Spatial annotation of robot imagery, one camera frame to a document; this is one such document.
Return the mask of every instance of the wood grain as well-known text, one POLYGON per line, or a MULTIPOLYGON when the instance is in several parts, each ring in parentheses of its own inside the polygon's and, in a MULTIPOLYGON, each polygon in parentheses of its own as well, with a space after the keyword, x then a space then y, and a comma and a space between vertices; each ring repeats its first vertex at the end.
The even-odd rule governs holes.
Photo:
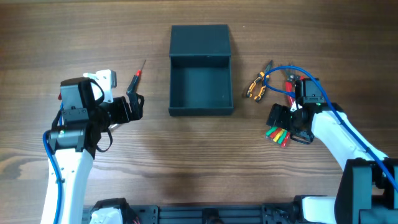
MULTIPOLYGON (((269 59, 293 61, 321 79, 371 143, 397 157, 397 9, 395 1, 0 5, 0 223, 39 223, 48 175, 41 137, 58 110, 60 82, 110 68, 120 96, 145 58, 144 117, 121 126, 112 148, 97 153, 87 205, 113 197, 169 205, 336 194, 341 169, 320 141, 281 149, 264 140, 269 110, 285 96, 268 91, 257 104, 241 93, 269 59), (169 116, 174 24, 229 25, 233 115, 169 116)), ((278 88, 283 81, 271 77, 278 88)))

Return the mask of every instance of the open box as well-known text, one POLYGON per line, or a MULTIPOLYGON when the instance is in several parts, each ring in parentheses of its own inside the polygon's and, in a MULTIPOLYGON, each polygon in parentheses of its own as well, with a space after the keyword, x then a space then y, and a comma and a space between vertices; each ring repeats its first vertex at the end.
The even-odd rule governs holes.
POLYGON ((229 115, 232 112, 228 26, 172 26, 170 115, 229 115))

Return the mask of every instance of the wire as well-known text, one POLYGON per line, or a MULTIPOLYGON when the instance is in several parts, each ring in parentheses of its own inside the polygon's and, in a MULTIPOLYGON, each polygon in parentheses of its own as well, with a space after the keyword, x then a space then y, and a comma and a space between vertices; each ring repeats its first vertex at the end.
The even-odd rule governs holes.
MULTIPOLYGON (((359 145, 361 147, 363 147, 363 149, 374 159, 374 161, 378 164, 378 166, 381 168, 381 170, 385 173, 387 179, 389 180, 389 182, 392 184, 392 186, 395 188, 395 190, 398 192, 398 184, 395 181, 395 179, 393 178, 393 176, 391 175, 391 173, 388 171, 387 167, 381 162, 381 160, 377 157, 377 155, 375 155, 375 153, 370 149, 369 146, 367 146, 365 144, 365 142, 362 141, 361 138, 359 138, 353 130, 351 130, 351 128, 348 127, 348 125, 343 121, 343 118, 341 118, 341 116, 337 113, 335 107, 331 104, 331 101, 329 100, 328 95, 326 94, 326 91, 322 88, 321 84, 306 70, 300 68, 300 67, 296 67, 296 66, 292 66, 292 65, 285 65, 285 66, 280 66, 277 68, 273 68, 271 70, 269 70, 268 72, 266 72, 265 76, 269 75, 270 73, 280 70, 280 69, 287 69, 287 68, 291 68, 294 70, 298 70, 302 73, 304 73, 306 76, 308 76, 313 82, 314 84, 318 87, 318 89, 321 91, 323 97, 325 98, 326 103, 328 104, 329 108, 331 109, 331 111, 333 112, 333 114, 337 117, 337 119, 339 120, 340 124, 347 130, 347 132, 350 133, 350 135, 352 135, 352 137, 359 143, 359 145)), ((288 94, 286 91, 283 90, 278 90, 275 89, 273 87, 271 87, 268 83, 267 80, 264 79, 264 85, 268 88, 270 88, 271 90, 280 92, 280 93, 285 93, 286 95, 291 96, 291 94, 288 94)))
POLYGON ((52 168, 54 169, 55 176, 57 178, 57 184, 58 184, 58 199, 57 199, 57 209, 55 210, 55 217, 54 217, 54 223, 53 224, 58 224, 58 220, 60 218, 60 211, 61 211, 61 202, 62 202, 62 177, 61 177, 61 172, 58 168, 58 165, 55 163, 54 157, 52 153, 50 152, 50 147, 49 143, 47 141, 47 136, 49 135, 50 131, 46 131, 43 134, 43 144, 44 144, 44 149, 47 153, 47 156, 50 159, 52 168))
MULTIPOLYGON (((63 102, 61 102, 61 105, 60 105, 60 110, 62 110, 62 109, 63 109, 63 102)), ((60 126, 62 126, 62 114, 60 115, 59 124, 60 124, 60 126)))

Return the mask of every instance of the wooden tabletop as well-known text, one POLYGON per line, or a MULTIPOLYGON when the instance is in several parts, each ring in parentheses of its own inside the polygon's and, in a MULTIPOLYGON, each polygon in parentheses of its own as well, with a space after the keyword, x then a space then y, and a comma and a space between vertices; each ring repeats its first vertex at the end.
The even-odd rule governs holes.
MULTIPOLYGON (((60 82, 112 69, 121 96, 145 58, 144 117, 115 130, 111 149, 96 154, 85 205, 335 195, 342 172, 322 142, 282 149, 264 139, 271 106, 286 105, 285 96, 268 90, 257 104, 241 95, 269 59, 293 61, 321 80, 369 142, 397 157, 397 9, 396 1, 317 0, 1 4, 0 223, 41 218, 49 169, 42 134, 57 114, 60 82), (174 24, 228 24, 231 116, 169 116, 174 24)), ((277 72, 272 85, 284 79, 277 72)))

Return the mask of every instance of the blue cable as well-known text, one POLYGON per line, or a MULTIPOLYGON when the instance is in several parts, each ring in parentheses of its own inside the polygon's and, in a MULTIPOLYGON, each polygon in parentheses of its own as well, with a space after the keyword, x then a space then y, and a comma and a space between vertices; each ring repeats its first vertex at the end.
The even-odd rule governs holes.
POLYGON ((43 134, 43 144, 44 144, 44 149, 50 159, 52 168, 54 169, 55 176, 57 178, 57 184, 58 184, 58 199, 57 199, 57 209, 55 211, 55 217, 54 217, 54 223, 53 224, 58 224, 58 220, 60 218, 60 211, 61 211, 61 202, 62 202, 62 177, 61 177, 61 172, 57 166, 57 164, 54 161, 54 157, 52 153, 50 152, 49 148, 49 143, 47 142, 47 135, 49 134, 50 131, 46 131, 43 134))
MULTIPOLYGON (((343 125, 343 127, 347 130, 347 132, 350 133, 350 135, 352 135, 352 137, 359 143, 359 145, 361 145, 361 147, 363 147, 363 149, 365 149, 365 151, 374 159, 374 161, 378 164, 378 166, 381 168, 381 170, 386 174, 387 179, 389 180, 389 182, 392 184, 392 186, 395 188, 395 190, 398 192, 398 184, 395 181, 395 179, 393 178, 393 176, 391 175, 391 173, 388 171, 387 167, 381 162, 381 160, 377 157, 377 155, 375 155, 375 153, 370 149, 370 147, 368 147, 355 133, 353 130, 351 130, 348 125, 343 121, 343 118, 341 118, 341 116, 337 113, 336 109, 333 107, 333 105, 331 104, 331 101, 329 100, 328 95, 326 94, 326 91, 322 88, 321 84, 306 70, 300 68, 300 67, 296 67, 296 66, 292 66, 292 65, 285 65, 285 66, 280 66, 277 68, 273 68, 271 70, 269 70, 268 72, 266 72, 265 77, 267 75, 269 75, 270 73, 280 70, 280 69, 294 69, 294 70, 298 70, 304 74, 306 74, 306 76, 308 76, 313 82, 314 84, 318 87, 318 89, 321 91, 323 97, 325 97, 325 101, 328 104, 329 108, 331 109, 331 111, 333 112, 333 114, 337 117, 337 119, 339 120, 339 122, 341 123, 341 125, 343 125)), ((274 91, 278 91, 280 93, 285 93, 286 95, 292 96, 291 94, 288 94, 286 91, 283 90, 278 90, 273 88, 272 86, 270 86, 267 83, 267 80, 264 79, 263 84, 270 88, 271 90, 274 91)))
MULTIPOLYGON (((63 102, 61 102, 61 105, 60 105, 60 110, 62 110, 62 109, 63 109, 63 102)), ((62 126, 62 114, 60 115, 59 123, 60 123, 60 126, 62 126)))

